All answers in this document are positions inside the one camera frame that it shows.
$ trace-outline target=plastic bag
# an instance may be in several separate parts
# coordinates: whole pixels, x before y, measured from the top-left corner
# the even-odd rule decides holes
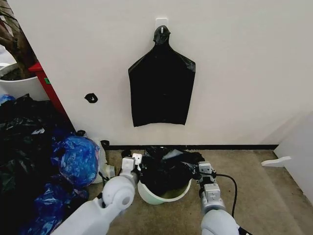
[[[54,149],[52,162],[75,188],[91,184],[98,174],[99,146],[81,136],[69,136]]]
[[[15,100],[15,98],[9,94],[0,95],[0,105],[8,100]]]
[[[74,211],[88,199],[88,192],[66,191],[61,184],[47,183],[45,192],[34,202],[34,219],[20,229],[21,235],[48,235],[66,218],[69,208]],[[79,204],[73,207],[73,201]]]
[[[149,147],[141,163],[140,181],[157,196],[184,187],[197,179],[196,167],[204,161],[200,153],[166,147]]]
[[[169,36],[157,28],[155,46],[128,69],[134,126],[186,123],[196,64],[170,47]]]
[[[52,144],[71,131],[51,101],[35,101],[27,94],[0,106],[0,208],[5,215],[0,226],[5,234],[17,233],[32,216],[34,199],[59,172],[51,164]]]

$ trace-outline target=white wall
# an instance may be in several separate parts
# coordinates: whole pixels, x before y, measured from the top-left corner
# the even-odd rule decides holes
[[[74,126],[112,144],[276,144],[313,109],[313,1],[9,0]],[[185,126],[133,127],[155,18],[197,64]],[[89,104],[84,96],[95,93]]]
[[[285,167],[313,204],[312,140],[313,113],[310,113],[283,139],[274,153],[279,158],[291,157],[290,161],[284,163]]]

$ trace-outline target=pile of garbage bags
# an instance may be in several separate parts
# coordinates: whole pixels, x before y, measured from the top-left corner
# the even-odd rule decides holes
[[[196,167],[204,158],[197,152],[151,146],[145,149],[140,165],[140,181],[157,196],[186,186],[198,179]]]
[[[99,147],[76,136],[50,101],[0,100],[1,230],[49,234],[88,199]]]

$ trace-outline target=white pot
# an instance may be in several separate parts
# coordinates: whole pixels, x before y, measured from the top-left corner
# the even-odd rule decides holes
[[[141,196],[141,198],[151,204],[151,205],[159,205],[162,204],[164,202],[175,202],[179,199],[181,199],[184,195],[186,195],[186,193],[189,191],[190,189],[190,185],[191,185],[191,180],[189,180],[188,184],[186,185],[185,190],[182,192],[182,194],[174,197],[174,198],[162,198],[159,196],[156,196],[154,193],[152,193],[146,185],[144,185],[143,183],[141,183],[139,181],[138,183],[138,192],[139,195]]]
[[[1,68],[0,77],[17,67],[17,64],[12,64]],[[17,81],[4,81],[0,79],[0,95],[10,94],[11,96],[18,98],[27,93],[29,93],[30,97],[34,100],[49,100],[49,97],[38,80],[38,77],[31,77]]]

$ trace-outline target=bucket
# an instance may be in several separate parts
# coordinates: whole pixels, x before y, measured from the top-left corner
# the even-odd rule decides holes
[[[164,202],[175,202],[179,199],[181,199],[188,190],[190,189],[191,180],[189,180],[188,184],[186,184],[185,187],[169,191],[165,193],[162,197],[156,196],[154,193],[152,193],[145,184],[141,183],[139,181],[138,183],[138,192],[141,198],[151,204],[151,205],[159,205]]]

